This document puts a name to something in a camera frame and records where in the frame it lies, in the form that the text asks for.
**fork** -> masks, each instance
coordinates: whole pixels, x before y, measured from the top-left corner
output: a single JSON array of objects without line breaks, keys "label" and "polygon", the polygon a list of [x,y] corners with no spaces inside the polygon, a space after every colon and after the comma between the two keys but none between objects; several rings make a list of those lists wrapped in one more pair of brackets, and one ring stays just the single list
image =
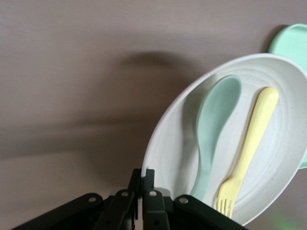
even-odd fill
[{"label": "fork", "polygon": [[274,87],[264,88],[257,98],[241,156],[233,176],[223,182],[217,197],[217,211],[231,218],[245,174],[269,123],[279,98]]}]

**white plate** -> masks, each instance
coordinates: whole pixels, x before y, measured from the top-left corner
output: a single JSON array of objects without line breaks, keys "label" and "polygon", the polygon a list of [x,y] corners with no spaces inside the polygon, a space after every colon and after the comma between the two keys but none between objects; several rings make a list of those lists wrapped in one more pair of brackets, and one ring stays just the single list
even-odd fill
[{"label": "white plate", "polygon": [[197,173],[195,121],[205,93],[226,75],[241,78],[242,95],[226,123],[216,149],[212,177],[203,202],[215,208],[216,193],[231,173],[242,137],[263,87],[273,86],[279,101],[243,181],[233,220],[245,225],[260,215],[286,188],[307,149],[306,73],[291,60],[273,54],[255,54],[227,62],[202,76],[167,109],[149,142],[142,168],[155,170],[155,187],[172,198],[189,194]]}]

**speckled plate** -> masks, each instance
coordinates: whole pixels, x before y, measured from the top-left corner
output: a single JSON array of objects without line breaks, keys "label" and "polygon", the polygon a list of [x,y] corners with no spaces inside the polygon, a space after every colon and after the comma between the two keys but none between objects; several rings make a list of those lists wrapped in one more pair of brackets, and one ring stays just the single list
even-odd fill
[{"label": "speckled plate", "polygon": [[[282,29],[272,39],[269,53],[285,56],[307,71],[307,25],[294,24]],[[300,169],[307,168],[307,154]]]},{"label": "speckled plate", "polygon": [[172,198],[189,194],[198,167],[196,117],[206,92],[222,77],[237,75],[242,95],[217,145],[203,202],[215,208],[221,183],[235,166],[258,92],[267,86],[280,94],[274,114],[250,164],[233,212],[245,225],[260,215],[287,187],[307,149],[307,79],[295,62],[274,54],[255,54],[229,61],[200,77],[170,105],[149,142],[142,168],[155,170],[155,187]]}]

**plastic cutlery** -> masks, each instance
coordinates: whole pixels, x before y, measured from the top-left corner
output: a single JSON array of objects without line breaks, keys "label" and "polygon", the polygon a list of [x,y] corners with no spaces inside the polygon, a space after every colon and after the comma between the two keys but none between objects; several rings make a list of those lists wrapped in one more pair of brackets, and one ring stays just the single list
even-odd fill
[{"label": "plastic cutlery", "polygon": [[260,92],[255,103],[235,172],[230,179],[222,184],[219,190],[217,210],[229,218],[232,216],[236,197],[243,179],[274,112],[278,98],[278,91],[273,87],[267,87]]},{"label": "plastic cutlery", "polygon": [[207,93],[197,117],[199,164],[191,195],[202,200],[210,179],[213,156],[224,124],[241,95],[241,80],[229,75],[220,79]]}]

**fork handle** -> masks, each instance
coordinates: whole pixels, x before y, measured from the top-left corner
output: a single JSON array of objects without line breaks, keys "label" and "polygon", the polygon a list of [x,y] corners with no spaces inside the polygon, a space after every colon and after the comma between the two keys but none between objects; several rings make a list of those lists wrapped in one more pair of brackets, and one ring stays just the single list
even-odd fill
[{"label": "fork handle", "polygon": [[244,178],[279,98],[273,87],[263,89],[255,103],[235,175]]}]

